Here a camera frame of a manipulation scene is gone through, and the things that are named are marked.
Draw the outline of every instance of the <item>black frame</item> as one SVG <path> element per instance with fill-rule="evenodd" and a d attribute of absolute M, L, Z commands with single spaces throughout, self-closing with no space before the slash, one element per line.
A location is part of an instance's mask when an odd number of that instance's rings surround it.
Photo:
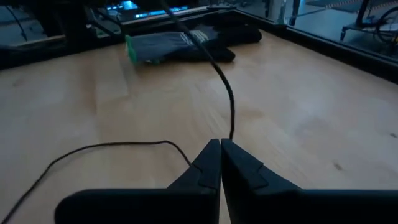
<path fill-rule="evenodd" d="M 221 141 L 221 167 L 232 224 L 395 219 L 398 190 L 301 189 L 229 139 Z"/>
<path fill-rule="evenodd" d="M 200 11 L 182 13 L 178 16 L 188 26 L 193 26 L 194 24 L 204 21 L 208 16 L 238 17 L 247 23 L 257 25 L 260 29 L 268 33 L 291 42 L 295 42 L 296 44 L 398 84 L 398 77 L 395 75 L 396 71 L 398 71 L 398 64 L 396 64 L 396 62 L 391 58 L 375 54 L 373 52 L 360 50 L 349 45 L 342 44 L 341 42 L 325 39 L 287 25 L 275 24 L 274 21 L 257 17 L 238 9 L 209 8 Z M 129 35 L 177 30 L 174 23 L 168 17 L 136 21 L 124 25 L 123 29 L 124 32 Z M 78 47 L 69 47 L 65 44 L 62 45 L 63 41 L 65 40 L 58 40 L 49 43 L 44 42 L 41 44 L 46 45 L 45 48 L 41 47 L 33 50 L 24 48 L 15 48 L 13 50 L 8 49 L 8 57 L 3 57 L 2 60 L 0 60 L 0 69 L 49 60 L 51 58 L 76 54 L 86 50 L 97 49 L 123 42 L 121 39 L 106 37 L 96 39 L 90 43 L 80 44 Z"/>

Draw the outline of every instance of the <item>metal stand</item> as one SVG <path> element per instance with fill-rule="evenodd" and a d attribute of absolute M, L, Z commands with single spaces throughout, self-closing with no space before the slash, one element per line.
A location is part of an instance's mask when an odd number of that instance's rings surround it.
<path fill-rule="evenodd" d="M 348 26 L 343 26 L 343 28 L 341 29 L 340 41 L 344 40 L 347 30 L 356 30 L 356 31 L 373 34 L 373 31 L 363 30 L 364 28 L 367 28 L 367 27 L 374 27 L 378 23 L 377 20 L 371 21 L 371 22 L 363 22 L 363 17 L 365 15 L 366 9 L 368 8 L 368 5 L 370 2 L 371 2 L 371 0 L 363 0 L 362 1 L 362 5 L 361 5 L 361 8 L 359 8 L 355 23 L 352 23 Z"/>
<path fill-rule="evenodd" d="M 293 0 L 293 11 L 292 17 L 289 19 L 289 25 L 294 26 L 296 24 L 296 18 L 299 15 L 300 0 Z"/>

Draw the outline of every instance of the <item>cable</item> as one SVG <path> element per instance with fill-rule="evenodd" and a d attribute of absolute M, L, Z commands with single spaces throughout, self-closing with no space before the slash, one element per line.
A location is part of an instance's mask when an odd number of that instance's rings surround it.
<path fill-rule="evenodd" d="M 213 68 L 217 71 L 218 75 L 220 76 L 221 80 L 223 81 L 225 88 L 228 92 L 229 96 L 229 106 L 231 109 L 231 129 L 229 131 L 229 139 L 232 140 L 234 137 L 234 131 L 235 131 L 235 102 L 234 102 L 234 93 L 232 92 L 231 85 L 229 84 L 228 80 L 226 79 L 223 71 L 219 68 L 217 63 L 214 61 L 213 57 L 207 51 L 207 49 L 201 44 L 194 36 L 191 34 L 191 32 L 188 30 L 188 28 L 173 14 L 173 12 L 170 10 L 169 6 L 164 0 L 160 0 L 160 4 L 163 7 L 163 10 L 170 16 L 170 18 L 176 23 L 178 28 L 180 28 L 185 35 L 192 41 L 195 46 L 200 49 L 207 57 Z"/>
<path fill-rule="evenodd" d="M 381 28 L 382 25 L 388 23 L 388 20 L 389 20 L 389 19 L 394 19 L 394 21 L 395 21 L 395 20 L 397 19 L 397 14 L 396 14 L 395 17 L 389 17 L 389 15 L 392 14 L 392 13 L 394 13 L 394 12 L 397 12 L 397 11 L 398 11 L 398 7 L 393 7 L 393 8 L 391 8 L 391 9 L 389 9 L 387 12 L 385 12 L 385 13 L 380 17 L 379 22 L 376 24 L 376 27 L 375 27 L 375 29 L 374 29 L 374 30 L 375 30 L 375 33 L 376 33 L 376 35 L 379 37 L 379 39 L 380 39 L 381 41 L 383 41 L 384 43 L 386 43 L 386 44 L 391 44 L 391 42 L 393 42 L 393 41 L 395 41 L 395 40 L 394 40 L 394 39 L 389 40 L 389 39 L 385 38 L 385 37 L 384 37 L 384 34 L 382 34 L 382 32 L 380 31 L 380 28 Z"/>
<path fill-rule="evenodd" d="M 24 28 L 21 25 L 21 22 L 19 22 L 19 19 L 17 18 L 17 16 L 14 14 L 14 12 L 8 6 L 6 6 L 6 9 L 11 13 L 11 15 L 14 17 L 15 21 L 18 23 L 18 26 L 21 29 L 21 36 L 23 36 L 25 41 L 27 41 L 27 36 L 26 36 Z"/>
<path fill-rule="evenodd" d="M 94 144 L 94 145 L 90 145 L 90 146 L 84 146 L 81 147 L 79 149 L 75 149 L 72 152 L 68 152 L 66 154 L 64 154 L 63 156 L 58 157 L 57 159 L 53 160 L 48 166 L 47 168 L 44 170 L 44 172 L 42 173 L 42 175 L 40 175 L 40 177 L 33 183 L 33 185 L 22 195 L 21 198 L 19 198 L 19 200 L 17 201 L 17 203 L 15 203 L 15 205 L 11 208 L 10 212 L 7 214 L 7 216 L 4 218 L 4 220 L 1 222 L 2 224 L 6 224 L 11 218 L 12 216 L 15 214 L 15 212 L 18 210 L 18 208 L 20 207 L 20 205 L 22 205 L 22 203 L 26 200 L 26 198 L 29 196 L 30 193 L 32 193 L 32 191 L 34 189 L 36 189 L 36 187 L 40 184 L 40 182 L 42 181 L 42 179 L 44 178 L 44 176 L 49 172 L 49 170 L 51 169 L 51 167 L 57 163 L 58 161 L 61 161 L 62 159 L 83 151 L 85 149 L 91 149 L 94 147 L 103 147 L 103 146 L 128 146 L 128 145 L 141 145 L 141 146 L 150 146 L 150 145 L 157 145 L 157 144 L 170 144 L 172 146 L 174 146 L 179 153 L 181 153 L 182 157 L 184 158 L 185 162 L 187 162 L 187 164 L 189 166 L 191 166 L 191 162 L 189 161 L 189 159 L 187 158 L 187 156 L 185 155 L 185 153 L 173 142 L 171 141 L 156 141 L 156 142 L 109 142 L 109 143 L 102 143 L 102 144 Z"/>
<path fill-rule="evenodd" d="M 234 136 L 234 130 L 235 130 L 235 102 L 234 102 L 234 95 L 233 95 L 233 91 L 232 91 L 231 85 L 229 84 L 229 82 L 228 82 L 227 78 L 225 77 L 225 74 L 223 73 L 223 71 L 216 64 L 216 62 L 214 61 L 213 57 L 207 51 L 207 49 L 203 46 L 203 44 L 201 44 L 196 38 L 194 38 L 194 36 L 190 33 L 188 28 L 184 24 L 182 24 L 182 22 L 180 22 L 179 19 L 173 14 L 173 12 L 170 10 L 169 6 L 166 4 L 166 2 L 164 0 L 160 0 L 160 3 L 162 5 L 162 7 L 164 8 L 164 11 L 170 16 L 170 18 L 176 23 L 176 25 L 181 30 L 183 30 L 185 35 L 187 35 L 187 37 L 192 41 L 192 43 L 195 44 L 195 46 L 198 49 L 203 51 L 203 53 L 207 56 L 209 62 L 211 63 L 213 68 L 217 71 L 218 75 L 220 76 L 221 80 L 223 81 L 223 83 L 225 85 L 225 88 L 227 89 L 227 92 L 228 92 L 230 109 L 231 109 L 231 129 L 229 131 L 229 139 L 232 140 L 233 136 Z M 40 175 L 40 177 L 33 183 L 33 185 L 22 195 L 22 197 L 17 201 L 17 203 L 11 208 L 10 212 L 7 214 L 7 216 L 4 218 L 4 220 L 1 223 L 2 224 L 6 224 L 12 218 L 12 216 L 15 214 L 15 212 L 20 207 L 20 205 L 26 200 L 26 198 L 29 196 L 29 194 L 32 193 L 32 191 L 40 184 L 40 182 L 42 181 L 44 176 L 47 174 L 47 172 L 50 170 L 50 168 L 55 163 L 57 163 L 58 161 L 66 158 L 66 157 L 68 157 L 68 156 L 70 156 L 70 155 L 72 155 L 74 153 L 83 151 L 85 149 L 91 149 L 91 148 L 94 148 L 94 147 L 127 146 L 127 145 L 145 145 L 145 146 L 148 146 L 148 145 L 156 145 L 156 144 L 170 144 L 170 145 L 174 146 L 179 151 L 179 153 L 181 153 L 181 155 L 184 158 L 185 162 L 187 162 L 187 164 L 189 166 L 191 166 L 191 162 L 189 161 L 187 156 L 184 154 L 184 152 L 176 144 L 174 144 L 173 142 L 167 141 L 167 140 L 157 141 L 157 142 L 109 142 L 109 143 L 102 143 L 102 144 L 84 146 L 84 147 L 81 147 L 79 149 L 75 149 L 72 152 L 68 152 L 68 153 L 64 154 L 63 156 L 60 156 L 59 158 L 57 158 L 54 161 L 52 161 L 47 166 L 47 168 L 44 170 L 42 175 Z"/>

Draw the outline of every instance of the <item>wooden table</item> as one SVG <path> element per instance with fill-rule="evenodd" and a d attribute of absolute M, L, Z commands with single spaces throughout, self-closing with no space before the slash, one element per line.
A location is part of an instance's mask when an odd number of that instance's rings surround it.
<path fill-rule="evenodd" d="M 221 65 L 236 97 L 234 141 L 303 188 L 398 189 L 398 86 L 264 33 Z M 117 45 L 0 72 L 0 217 L 68 151 L 176 142 L 193 160 L 229 131 L 209 63 L 133 66 Z M 187 168 L 171 146 L 112 147 L 57 165 L 11 223 L 52 223 L 88 188 L 166 187 Z M 224 196 L 220 223 L 228 223 Z"/>

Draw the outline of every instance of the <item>thin wire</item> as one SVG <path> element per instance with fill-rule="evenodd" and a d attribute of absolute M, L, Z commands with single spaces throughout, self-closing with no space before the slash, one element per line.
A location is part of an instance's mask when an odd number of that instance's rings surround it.
<path fill-rule="evenodd" d="M 229 104 L 230 104 L 230 109 L 231 109 L 231 129 L 230 129 L 230 132 L 229 132 L 229 139 L 232 140 L 233 139 L 233 135 L 234 135 L 234 130 L 235 130 L 235 103 L 234 103 L 234 95 L 233 95 L 233 91 L 232 91 L 231 85 L 229 84 L 229 82 L 228 82 L 227 78 L 225 77 L 223 71 L 216 64 L 216 62 L 214 61 L 214 59 L 211 56 L 211 54 L 207 51 L 207 49 L 199 41 L 197 41 L 197 39 L 194 38 L 194 36 L 190 33 L 188 28 L 184 24 L 182 24 L 182 22 L 179 21 L 179 19 L 173 14 L 173 12 L 170 10 L 169 6 L 166 4 L 166 2 L 164 0 L 160 0 L 160 3 L 162 5 L 162 7 L 164 8 L 164 11 L 170 16 L 170 18 L 176 23 L 176 25 L 178 25 L 178 27 L 181 30 L 183 30 L 185 35 L 187 35 L 187 37 L 193 42 L 193 44 L 195 44 L 196 47 L 198 47 L 198 49 L 203 51 L 203 53 L 207 56 L 209 62 L 211 63 L 213 68 L 217 71 L 218 75 L 220 76 L 221 80 L 223 81 L 223 83 L 225 85 L 225 88 L 227 89 L 227 92 L 228 92 Z M 20 205 L 22 205 L 22 203 L 29 196 L 29 194 L 32 193 L 32 191 L 40 184 L 40 182 L 45 177 L 45 175 L 50 170 L 50 168 L 55 163 L 57 163 L 58 161 L 61 161 L 62 159 L 66 158 L 66 157 L 68 157 L 68 156 L 70 156 L 70 155 L 72 155 L 74 153 L 83 151 L 85 149 L 91 149 L 91 148 L 94 148 L 94 147 L 127 146 L 127 145 L 146 145 L 146 146 L 148 146 L 148 145 L 156 145 L 156 144 L 170 144 L 170 145 L 174 146 L 179 151 L 179 153 L 181 153 L 181 155 L 184 158 L 185 162 L 187 162 L 187 164 L 189 166 L 191 166 L 191 162 L 189 161 L 189 159 L 185 155 L 185 153 L 176 144 L 174 144 L 173 142 L 167 141 L 167 140 L 157 141 L 157 142 L 109 142 L 109 143 L 102 143 L 102 144 L 84 146 L 84 147 L 81 147 L 79 149 L 75 149 L 72 152 L 68 152 L 68 153 L 64 154 L 63 156 L 60 156 L 59 158 L 57 158 L 54 161 L 52 161 L 47 166 L 47 168 L 44 170 L 42 175 L 40 175 L 40 177 L 33 183 L 33 185 L 22 195 L 22 197 L 17 201 L 17 203 L 11 208 L 11 211 L 7 214 L 7 216 L 4 218 L 4 220 L 1 223 L 2 224 L 6 224 L 12 218 L 12 216 L 18 210 Z"/>
<path fill-rule="evenodd" d="M 25 30 L 24 30 L 24 28 L 22 27 L 22 25 L 21 25 L 21 22 L 19 22 L 19 19 L 17 18 L 17 16 L 14 14 L 14 12 L 8 7 L 8 6 L 6 6 L 6 9 L 11 13 L 11 15 L 14 17 L 14 19 L 15 19 L 15 21 L 17 22 L 17 24 L 18 24 L 18 26 L 19 26 L 19 28 L 21 29 L 21 36 L 23 36 L 24 37 L 24 39 L 25 39 L 25 41 L 27 41 L 27 36 L 26 36 L 26 33 L 25 33 Z"/>
<path fill-rule="evenodd" d="M 213 68 L 217 71 L 218 75 L 220 76 L 221 80 L 223 81 L 225 88 L 228 92 L 229 96 L 229 106 L 231 110 L 231 129 L 229 131 L 229 139 L 232 140 L 234 137 L 234 131 L 235 131 L 235 102 L 234 102 L 234 93 L 232 92 L 231 85 L 229 84 L 227 78 L 225 77 L 223 71 L 219 68 L 217 63 L 214 61 L 213 57 L 207 51 L 207 49 L 201 44 L 194 36 L 191 34 L 189 29 L 173 14 L 173 12 L 170 10 L 169 6 L 164 0 L 160 0 L 160 4 L 163 7 L 163 10 L 170 16 L 170 18 L 176 23 L 178 28 L 180 28 L 185 35 L 195 44 L 195 46 L 200 49 L 207 57 Z"/>
<path fill-rule="evenodd" d="M 34 189 L 36 189 L 36 187 L 40 184 L 40 182 L 42 181 L 42 179 L 45 177 L 45 175 L 49 172 L 49 170 L 51 169 L 51 167 L 57 163 L 58 161 L 61 161 L 62 159 L 83 151 L 85 149 L 91 149 L 94 147 L 103 147 L 103 146 L 128 146 L 128 145 L 141 145 L 141 146 L 150 146 L 150 145 L 157 145 L 157 144 L 170 144 L 172 146 L 174 146 L 179 153 L 182 155 L 182 157 L 184 158 L 185 162 L 187 162 L 187 164 L 189 166 L 191 166 L 191 162 L 189 161 L 188 157 L 185 155 L 185 153 L 173 142 L 168 141 L 168 140 L 164 140 L 164 141 L 156 141 L 156 142 L 109 142 L 109 143 L 102 143 L 102 144 L 94 144 L 94 145 L 89 145 L 89 146 L 84 146 L 81 147 L 79 149 L 75 149 L 72 152 L 68 152 L 60 157 L 58 157 L 57 159 L 53 160 L 48 166 L 47 168 L 44 170 L 44 172 L 42 173 L 42 175 L 40 175 L 40 177 L 33 183 L 33 185 L 22 195 L 21 198 L 19 198 L 19 200 L 17 201 L 17 203 L 15 203 L 15 205 L 11 208 L 10 212 L 7 214 L 7 216 L 4 218 L 4 220 L 1 222 L 2 224 L 6 224 L 8 223 L 8 221 L 12 218 L 12 216 L 15 214 L 15 212 L 18 210 L 18 208 L 20 207 L 20 205 L 22 205 L 22 203 L 26 200 L 26 198 L 30 195 L 30 193 L 33 192 Z"/>

